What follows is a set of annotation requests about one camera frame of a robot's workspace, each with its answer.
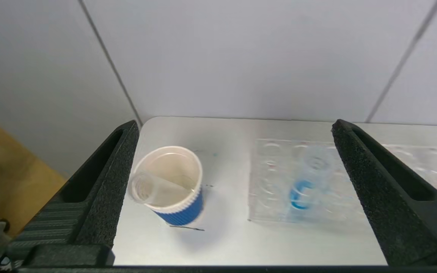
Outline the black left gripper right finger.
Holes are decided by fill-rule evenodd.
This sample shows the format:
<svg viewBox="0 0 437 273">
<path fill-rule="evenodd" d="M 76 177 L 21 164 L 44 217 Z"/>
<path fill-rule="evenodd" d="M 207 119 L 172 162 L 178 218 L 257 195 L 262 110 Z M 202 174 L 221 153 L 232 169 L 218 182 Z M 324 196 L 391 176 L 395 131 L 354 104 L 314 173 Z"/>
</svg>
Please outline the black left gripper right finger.
<svg viewBox="0 0 437 273">
<path fill-rule="evenodd" d="M 437 266 L 437 189 L 353 123 L 335 147 L 389 266 Z"/>
</svg>

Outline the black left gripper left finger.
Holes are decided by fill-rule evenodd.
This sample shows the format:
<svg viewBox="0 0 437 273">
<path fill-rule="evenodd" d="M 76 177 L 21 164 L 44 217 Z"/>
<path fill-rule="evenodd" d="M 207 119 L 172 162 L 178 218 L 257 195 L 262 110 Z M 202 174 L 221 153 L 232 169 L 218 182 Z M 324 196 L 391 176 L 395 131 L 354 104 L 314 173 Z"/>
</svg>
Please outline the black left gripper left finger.
<svg viewBox="0 0 437 273">
<path fill-rule="evenodd" d="M 85 260 L 114 244 L 139 129 L 118 126 L 10 243 L 13 260 Z"/>
</svg>

